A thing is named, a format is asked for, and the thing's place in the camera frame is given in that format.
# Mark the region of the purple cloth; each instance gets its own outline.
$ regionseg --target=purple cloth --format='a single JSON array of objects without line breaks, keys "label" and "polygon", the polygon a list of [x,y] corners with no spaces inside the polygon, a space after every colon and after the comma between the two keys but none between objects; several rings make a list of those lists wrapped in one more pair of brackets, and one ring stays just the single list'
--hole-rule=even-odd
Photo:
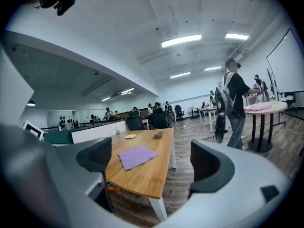
[{"label": "purple cloth", "polygon": [[148,162],[150,159],[158,156],[158,154],[148,149],[146,146],[140,146],[118,154],[118,156],[123,164],[124,170],[127,171]]}]

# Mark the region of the ceiling beam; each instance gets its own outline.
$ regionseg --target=ceiling beam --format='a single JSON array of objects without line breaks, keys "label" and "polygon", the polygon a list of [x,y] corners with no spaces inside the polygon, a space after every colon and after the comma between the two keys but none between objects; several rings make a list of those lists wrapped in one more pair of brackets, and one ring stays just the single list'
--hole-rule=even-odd
[{"label": "ceiling beam", "polygon": [[87,96],[88,94],[92,93],[94,90],[96,90],[97,88],[99,88],[100,86],[103,86],[106,83],[110,82],[112,79],[113,79],[112,77],[108,77],[108,78],[104,79],[103,81],[99,82],[97,85],[93,86],[91,89],[89,89],[88,91],[86,91],[82,95],[83,96]]}]

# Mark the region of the white table leg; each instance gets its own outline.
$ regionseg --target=white table leg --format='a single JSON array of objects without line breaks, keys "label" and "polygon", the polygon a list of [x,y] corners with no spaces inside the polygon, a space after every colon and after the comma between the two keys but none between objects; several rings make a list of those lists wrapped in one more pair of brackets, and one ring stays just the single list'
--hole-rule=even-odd
[{"label": "white table leg", "polygon": [[167,213],[165,209],[165,205],[163,203],[162,197],[161,199],[152,199],[149,198],[149,201],[160,221],[164,221],[167,218]]},{"label": "white table leg", "polygon": [[210,132],[213,132],[212,130],[212,119],[211,119],[211,112],[208,112],[209,121],[210,121]]},{"label": "white table leg", "polygon": [[200,125],[203,125],[203,122],[201,121],[201,114],[200,114],[200,110],[199,110],[199,119],[200,119]]},{"label": "white table leg", "polygon": [[176,154],[175,154],[174,138],[172,139],[171,157],[172,157],[173,169],[176,169]]}]

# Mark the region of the white desk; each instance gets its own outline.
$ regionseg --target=white desk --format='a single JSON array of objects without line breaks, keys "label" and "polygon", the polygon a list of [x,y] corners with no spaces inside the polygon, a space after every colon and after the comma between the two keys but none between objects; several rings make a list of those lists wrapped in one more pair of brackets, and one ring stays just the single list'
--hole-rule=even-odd
[{"label": "white desk", "polygon": [[148,119],[143,119],[142,123],[147,125],[148,130],[150,129]]},{"label": "white desk", "polygon": [[199,119],[200,119],[200,125],[203,125],[203,122],[201,121],[201,113],[200,112],[203,112],[203,114],[205,115],[205,112],[208,112],[208,116],[209,116],[209,121],[210,121],[210,132],[212,133],[213,132],[213,129],[212,129],[212,119],[211,119],[211,113],[213,113],[213,116],[214,116],[214,121],[216,122],[217,119],[215,117],[215,112],[217,111],[216,108],[213,108],[213,107],[204,107],[204,108],[198,108],[198,111],[199,111]]},{"label": "white desk", "polygon": [[[262,102],[253,105],[249,105],[244,107],[244,109],[254,109],[255,107],[263,107],[266,105],[271,105],[271,108],[261,110],[261,111],[248,111],[248,114],[252,115],[252,136],[251,140],[248,142],[248,147],[254,152],[265,153],[272,149],[272,131],[273,127],[282,123],[274,124],[274,113],[280,112],[287,108],[287,104],[282,101],[270,101],[270,102]],[[269,126],[269,135],[268,140],[264,139],[264,126],[265,126],[265,114],[270,114],[270,126]],[[260,136],[256,138],[256,115],[261,116],[261,125],[260,125]]]}]

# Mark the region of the bottle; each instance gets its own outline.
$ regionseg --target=bottle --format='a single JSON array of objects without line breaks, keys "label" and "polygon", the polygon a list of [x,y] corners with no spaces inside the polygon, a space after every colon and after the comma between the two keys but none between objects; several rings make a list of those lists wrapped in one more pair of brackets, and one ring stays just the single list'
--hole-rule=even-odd
[{"label": "bottle", "polygon": [[120,135],[119,129],[118,129],[118,128],[115,128],[115,130],[116,130],[116,135],[119,136],[119,135]]}]

